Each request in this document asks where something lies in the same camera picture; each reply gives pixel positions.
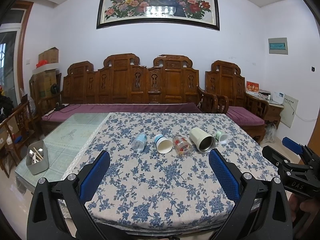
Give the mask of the person's hand on gripper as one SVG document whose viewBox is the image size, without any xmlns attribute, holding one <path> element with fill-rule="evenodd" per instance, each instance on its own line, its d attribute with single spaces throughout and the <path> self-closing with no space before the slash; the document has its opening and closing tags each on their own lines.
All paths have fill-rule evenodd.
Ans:
<svg viewBox="0 0 320 240">
<path fill-rule="evenodd" d="M 306 213 L 310 213 L 310 216 L 308 218 L 309 224 L 312 223 L 314 218 L 317 216 L 317 213 L 319 212 L 319 201 L 315 199 L 302 200 L 302 198 L 293 193 L 289 197 L 289 206 L 291 210 L 292 222 L 295 221 L 297 217 L 297 212 L 299 210 Z"/>
</svg>

